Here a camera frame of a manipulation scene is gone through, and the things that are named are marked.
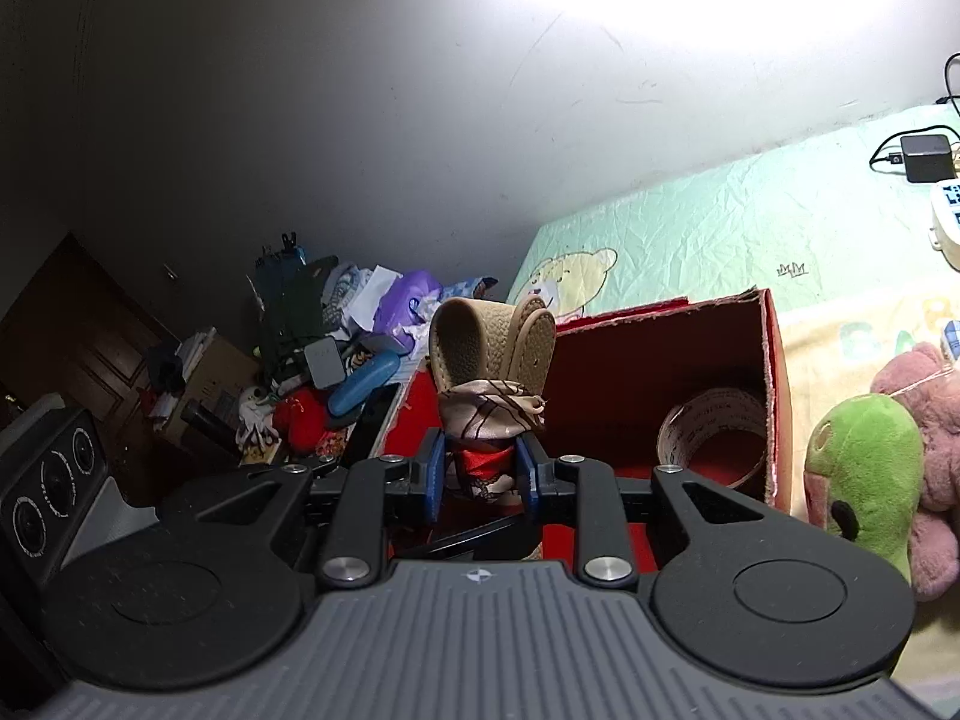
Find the printed tape roll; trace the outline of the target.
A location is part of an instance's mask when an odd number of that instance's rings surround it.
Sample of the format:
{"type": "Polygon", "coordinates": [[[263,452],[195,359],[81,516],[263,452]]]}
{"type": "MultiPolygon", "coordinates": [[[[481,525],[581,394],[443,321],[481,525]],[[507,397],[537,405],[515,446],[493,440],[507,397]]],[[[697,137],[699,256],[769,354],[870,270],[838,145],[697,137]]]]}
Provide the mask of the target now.
{"type": "Polygon", "coordinates": [[[729,488],[743,486],[765,470],[765,405],[738,388],[704,390],[667,413],[656,457],[729,488]]]}

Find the black power adapter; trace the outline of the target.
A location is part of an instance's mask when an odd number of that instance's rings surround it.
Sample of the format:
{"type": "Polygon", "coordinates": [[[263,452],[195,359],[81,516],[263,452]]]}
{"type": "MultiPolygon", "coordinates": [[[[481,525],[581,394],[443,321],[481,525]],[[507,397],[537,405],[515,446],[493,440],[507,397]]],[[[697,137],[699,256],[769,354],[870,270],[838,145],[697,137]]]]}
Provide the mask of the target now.
{"type": "Polygon", "coordinates": [[[949,138],[940,133],[910,133],[900,138],[901,159],[910,184],[935,184],[957,177],[949,138]]]}

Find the green plush toy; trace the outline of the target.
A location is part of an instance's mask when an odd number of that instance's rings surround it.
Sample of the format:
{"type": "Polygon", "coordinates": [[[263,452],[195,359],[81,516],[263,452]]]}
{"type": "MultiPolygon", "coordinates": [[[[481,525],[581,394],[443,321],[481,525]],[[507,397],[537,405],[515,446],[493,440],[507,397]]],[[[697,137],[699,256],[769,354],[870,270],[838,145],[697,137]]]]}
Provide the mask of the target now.
{"type": "Polygon", "coordinates": [[[910,577],[908,543],[923,470],[923,439],[905,406],[882,394],[848,398],[807,442],[807,518],[910,577]]]}

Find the grey power adapter block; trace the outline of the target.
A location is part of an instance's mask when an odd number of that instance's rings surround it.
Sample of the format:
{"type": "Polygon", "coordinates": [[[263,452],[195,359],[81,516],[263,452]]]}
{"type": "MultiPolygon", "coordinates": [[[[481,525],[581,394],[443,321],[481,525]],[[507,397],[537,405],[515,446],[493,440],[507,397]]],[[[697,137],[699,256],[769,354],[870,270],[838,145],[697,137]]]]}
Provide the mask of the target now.
{"type": "Polygon", "coordinates": [[[308,366],[309,377],[317,390],[335,387],[345,380],[345,367],[337,348],[337,342],[331,337],[320,338],[302,348],[302,354],[308,366]]]}

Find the white power strip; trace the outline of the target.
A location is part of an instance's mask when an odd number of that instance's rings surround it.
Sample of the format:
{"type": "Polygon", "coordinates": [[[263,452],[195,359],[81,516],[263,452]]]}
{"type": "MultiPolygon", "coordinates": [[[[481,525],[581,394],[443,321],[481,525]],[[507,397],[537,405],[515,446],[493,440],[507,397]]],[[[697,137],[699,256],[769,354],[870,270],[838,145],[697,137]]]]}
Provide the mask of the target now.
{"type": "Polygon", "coordinates": [[[960,270],[960,182],[935,184],[931,195],[932,247],[953,268],[960,270]]]}

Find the blue glasses case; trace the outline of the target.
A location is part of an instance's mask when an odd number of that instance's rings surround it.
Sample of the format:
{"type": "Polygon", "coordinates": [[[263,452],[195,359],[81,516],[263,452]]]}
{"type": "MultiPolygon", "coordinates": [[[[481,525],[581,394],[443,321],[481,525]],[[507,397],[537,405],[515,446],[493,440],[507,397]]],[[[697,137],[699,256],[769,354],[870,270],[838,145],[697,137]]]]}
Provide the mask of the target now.
{"type": "Polygon", "coordinates": [[[400,356],[394,351],[381,351],[352,372],[327,400],[327,410],[334,418],[345,416],[364,403],[376,388],[394,377],[400,367],[400,356]]]}

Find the red cardboard box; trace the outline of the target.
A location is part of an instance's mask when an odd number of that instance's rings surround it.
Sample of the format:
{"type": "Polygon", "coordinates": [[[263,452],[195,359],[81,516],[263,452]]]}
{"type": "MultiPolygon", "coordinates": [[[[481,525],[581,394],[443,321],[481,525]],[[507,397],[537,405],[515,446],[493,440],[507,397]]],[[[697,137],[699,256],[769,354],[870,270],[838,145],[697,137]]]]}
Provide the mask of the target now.
{"type": "MultiPolygon", "coordinates": [[[[521,338],[519,305],[451,298],[431,322],[430,370],[413,378],[382,449],[415,454],[428,429],[441,427],[437,383],[501,374],[532,355],[534,328],[521,338]]],[[[789,512],[791,427],[789,383],[770,289],[690,304],[685,298],[568,320],[555,330],[550,366],[543,364],[545,427],[540,444],[551,457],[581,454],[605,461],[617,476],[647,479],[659,427],[674,406],[704,390],[738,388],[766,410],[766,465],[738,488],[789,512]]],[[[439,523],[427,532],[389,523],[392,554],[411,556],[519,504],[469,502],[443,494],[439,523]]]]}

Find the red plush item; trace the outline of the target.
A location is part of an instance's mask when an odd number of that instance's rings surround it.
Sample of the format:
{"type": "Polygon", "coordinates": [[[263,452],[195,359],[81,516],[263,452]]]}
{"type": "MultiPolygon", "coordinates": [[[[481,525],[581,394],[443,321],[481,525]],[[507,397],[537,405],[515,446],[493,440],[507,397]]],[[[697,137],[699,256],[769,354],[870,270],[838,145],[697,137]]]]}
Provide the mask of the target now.
{"type": "Polygon", "coordinates": [[[329,415],[320,393],[299,387],[275,406],[274,427],[293,454],[310,454],[319,447],[329,427],[329,415]]]}

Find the purple plastic bag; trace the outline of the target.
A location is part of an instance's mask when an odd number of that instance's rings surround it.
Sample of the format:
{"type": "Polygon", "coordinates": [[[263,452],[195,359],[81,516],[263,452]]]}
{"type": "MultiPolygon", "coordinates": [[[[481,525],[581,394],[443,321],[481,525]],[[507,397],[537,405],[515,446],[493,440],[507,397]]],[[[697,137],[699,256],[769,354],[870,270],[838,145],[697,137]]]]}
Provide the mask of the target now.
{"type": "Polygon", "coordinates": [[[415,328],[427,321],[428,307],[441,291],[443,286],[427,270],[410,271],[394,280],[374,312],[368,348],[409,355],[415,348],[415,328]]]}

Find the pink plush toy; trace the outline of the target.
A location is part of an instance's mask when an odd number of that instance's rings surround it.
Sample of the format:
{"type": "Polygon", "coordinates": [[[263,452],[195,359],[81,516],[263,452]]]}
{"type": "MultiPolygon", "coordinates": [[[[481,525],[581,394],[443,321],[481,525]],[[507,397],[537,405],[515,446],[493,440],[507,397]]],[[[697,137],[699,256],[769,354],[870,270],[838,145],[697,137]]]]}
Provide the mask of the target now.
{"type": "Polygon", "coordinates": [[[923,483],[908,554],[916,598],[937,600],[958,582],[958,369],[934,344],[918,343],[887,362],[871,390],[905,406],[923,439],[923,483]]]}

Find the green pouch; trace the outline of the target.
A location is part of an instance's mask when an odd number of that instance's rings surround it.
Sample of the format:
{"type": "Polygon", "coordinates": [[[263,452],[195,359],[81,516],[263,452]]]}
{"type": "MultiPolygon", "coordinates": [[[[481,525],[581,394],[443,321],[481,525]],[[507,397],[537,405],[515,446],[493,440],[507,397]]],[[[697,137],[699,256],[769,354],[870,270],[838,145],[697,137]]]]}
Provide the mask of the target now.
{"type": "Polygon", "coordinates": [[[293,377],[302,350],[337,325],[325,289],[339,265],[337,255],[308,260],[294,232],[281,234],[280,249],[262,249],[252,286],[259,306],[260,359],[275,382],[293,377]]]}

